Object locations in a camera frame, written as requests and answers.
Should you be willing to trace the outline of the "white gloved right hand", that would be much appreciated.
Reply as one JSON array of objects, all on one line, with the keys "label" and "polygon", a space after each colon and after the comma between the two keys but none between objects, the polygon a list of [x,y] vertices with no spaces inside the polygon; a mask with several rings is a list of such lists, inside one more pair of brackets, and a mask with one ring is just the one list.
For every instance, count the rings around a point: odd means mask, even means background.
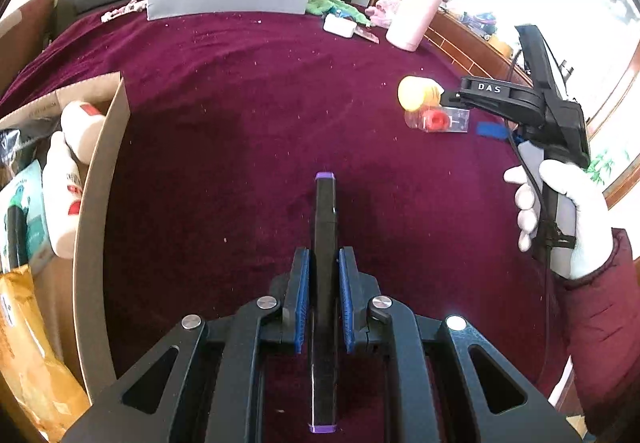
[{"label": "white gloved right hand", "polygon": [[[551,270],[562,278],[578,281],[600,269],[612,255],[614,243],[608,206],[597,185],[575,165],[546,159],[540,164],[538,174],[542,182],[574,205],[575,246],[569,255],[560,255],[552,261]],[[520,229],[518,249],[529,251],[539,222],[535,191],[522,166],[504,171],[503,181],[518,185],[514,195],[518,207],[516,224]]]}]

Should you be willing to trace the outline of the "maroon jacket right forearm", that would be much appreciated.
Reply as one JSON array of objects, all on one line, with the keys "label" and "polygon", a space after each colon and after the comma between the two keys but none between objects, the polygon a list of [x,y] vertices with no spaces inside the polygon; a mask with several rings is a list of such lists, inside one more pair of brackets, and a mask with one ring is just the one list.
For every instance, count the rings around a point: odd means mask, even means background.
[{"label": "maroon jacket right forearm", "polygon": [[639,284],[626,231],[614,229],[600,269],[576,281],[558,276],[554,292],[589,432],[600,442],[637,442]]}]

